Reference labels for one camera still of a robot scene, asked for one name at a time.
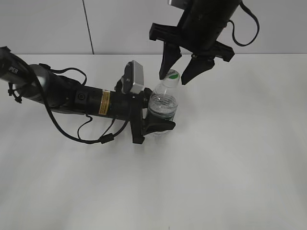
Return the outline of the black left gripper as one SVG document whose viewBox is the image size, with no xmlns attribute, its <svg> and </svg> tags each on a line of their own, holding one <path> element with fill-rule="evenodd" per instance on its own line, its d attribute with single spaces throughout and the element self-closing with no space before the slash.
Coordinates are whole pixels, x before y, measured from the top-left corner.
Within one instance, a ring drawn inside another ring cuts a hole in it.
<svg viewBox="0 0 307 230">
<path fill-rule="evenodd" d="M 148 113 L 143 119 L 143 109 L 148 108 L 152 90 L 145 88 L 139 94 L 112 92 L 109 104 L 111 118 L 123 120 L 123 126 L 113 134 L 117 137 L 130 124 L 132 143 L 142 144 L 146 135 L 173 130 L 175 122 Z"/>
</svg>

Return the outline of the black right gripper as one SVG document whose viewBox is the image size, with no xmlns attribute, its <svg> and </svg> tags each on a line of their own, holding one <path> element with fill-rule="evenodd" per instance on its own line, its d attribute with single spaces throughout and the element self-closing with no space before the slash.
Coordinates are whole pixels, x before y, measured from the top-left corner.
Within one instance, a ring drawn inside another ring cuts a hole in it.
<svg viewBox="0 0 307 230">
<path fill-rule="evenodd" d="M 182 85 L 211 70 L 214 57 L 229 62 L 233 49 L 217 39 L 233 13 L 233 4 L 189 4 L 176 26 L 153 23 L 149 39 L 164 43 L 159 78 L 164 79 L 181 58 L 180 47 L 193 53 L 181 76 Z"/>
</svg>

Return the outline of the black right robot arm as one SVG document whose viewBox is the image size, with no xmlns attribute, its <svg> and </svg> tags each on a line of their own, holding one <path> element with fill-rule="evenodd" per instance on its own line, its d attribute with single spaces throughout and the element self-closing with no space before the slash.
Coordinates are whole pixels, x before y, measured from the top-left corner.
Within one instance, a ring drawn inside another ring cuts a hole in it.
<svg viewBox="0 0 307 230">
<path fill-rule="evenodd" d="M 182 57 L 181 48 L 191 52 L 191 60 L 181 75 L 183 85 L 215 66 L 215 58 L 229 62 L 231 47 L 217 41 L 241 2 L 239 0 L 188 0 L 176 26 L 153 23 L 149 38 L 164 43 L 159 78 L 163 80 Z"/>
</svg>

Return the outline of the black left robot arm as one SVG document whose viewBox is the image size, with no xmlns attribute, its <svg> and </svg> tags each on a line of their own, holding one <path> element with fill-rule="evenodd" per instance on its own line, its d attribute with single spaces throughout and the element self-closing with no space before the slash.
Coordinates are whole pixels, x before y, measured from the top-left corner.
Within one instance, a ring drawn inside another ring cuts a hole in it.
<svg viewBox="0 0 307 230">
<path fill-rule="evenodd" d="M 143 68 L 134 60 L 127 63 L 113 91 L 87 86 L 64 74 L 64 69 L 46 64 L 29 65 L 6 46 L 0 49 L 0 78 L 8 83 L 9 96 L 18 103 L 26 98 L 43 104 L 56 128 L 55 113 L 122 120 L 130 125 L 132 142 L 142 144 L 146 135 L 169 131 L 176 125 L 170 119 L 143 114 L 149 108 L 152 90 L 144 87 Z"/>
</svg>

